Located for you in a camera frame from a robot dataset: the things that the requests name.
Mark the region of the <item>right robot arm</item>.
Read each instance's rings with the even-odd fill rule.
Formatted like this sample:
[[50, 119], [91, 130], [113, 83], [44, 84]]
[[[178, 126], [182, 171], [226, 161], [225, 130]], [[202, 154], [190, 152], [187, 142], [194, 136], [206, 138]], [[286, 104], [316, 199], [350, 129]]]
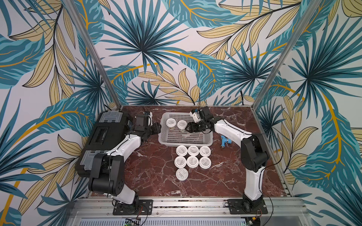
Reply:
[[263, 134], [245, 131], [224, 118], [213, 116], [207, 106], [193, 109], [189, 114], [192, 121], [186, 126], [187, 132], [197, 133], [210, 130], [239, 145], [241, 162], [247, 173], [243, 199], [252, 204], [260, 203], [263, 200], [263, 174], [270, 158]]

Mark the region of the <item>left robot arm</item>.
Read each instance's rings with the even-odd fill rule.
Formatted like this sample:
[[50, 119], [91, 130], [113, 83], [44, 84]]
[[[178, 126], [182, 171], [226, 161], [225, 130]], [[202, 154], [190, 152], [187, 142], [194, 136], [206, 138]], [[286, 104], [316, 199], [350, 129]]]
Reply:
[[89, 176], [88, 188], [95, 193], [111, 195], [124, 205], [137, 205], [136, 192], [125, 184], [125, 162], [150, 136], [161, 132], [160, 123], [153, 123], [153, 113], [145, 111], [135, 117], [135, 124], [125, 138], [106, 153], [95, 155]]

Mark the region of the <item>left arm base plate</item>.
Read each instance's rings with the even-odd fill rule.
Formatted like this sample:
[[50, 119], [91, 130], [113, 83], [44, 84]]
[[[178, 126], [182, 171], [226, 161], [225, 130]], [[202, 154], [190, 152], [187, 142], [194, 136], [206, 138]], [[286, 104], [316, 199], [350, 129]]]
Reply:
[[131, 216], [131, 215], [151, 215], [153, 209], [153, 200], [139, 200], [134, 204], [122, 204], [113, 200], [113, 215], [115, 216]]

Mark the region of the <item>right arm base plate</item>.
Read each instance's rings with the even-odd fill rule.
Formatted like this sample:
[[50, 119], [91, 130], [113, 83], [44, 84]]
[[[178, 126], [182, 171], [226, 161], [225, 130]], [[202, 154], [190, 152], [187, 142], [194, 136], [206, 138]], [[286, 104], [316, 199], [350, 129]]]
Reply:
[[226, 201], [225, 207], [229, 209], [231, 215], [265, 215], [268, 210], [264, 201], [259, 204], [243, 199], [229, 199]]

